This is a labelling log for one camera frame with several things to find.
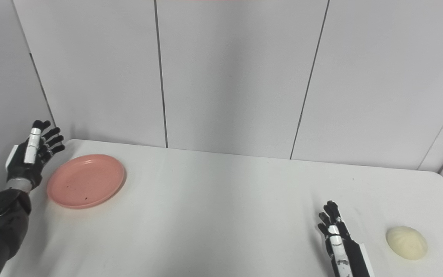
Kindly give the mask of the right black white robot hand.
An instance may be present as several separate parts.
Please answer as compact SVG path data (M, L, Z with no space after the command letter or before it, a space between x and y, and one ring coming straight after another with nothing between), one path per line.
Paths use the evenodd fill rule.
M353 240L339 212L338 205L329 200L318 214L321 222L318 229L325 239L325 248L330 257L336 277L374 277L369 256L364 244Z

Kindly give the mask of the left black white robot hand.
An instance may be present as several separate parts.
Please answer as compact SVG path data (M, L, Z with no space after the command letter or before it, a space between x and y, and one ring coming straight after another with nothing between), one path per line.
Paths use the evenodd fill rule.
M15 145L7 158L7 189L30 193L42 182L42 171L57 153L64 151L64 137L51 121L36 120L23 143Z

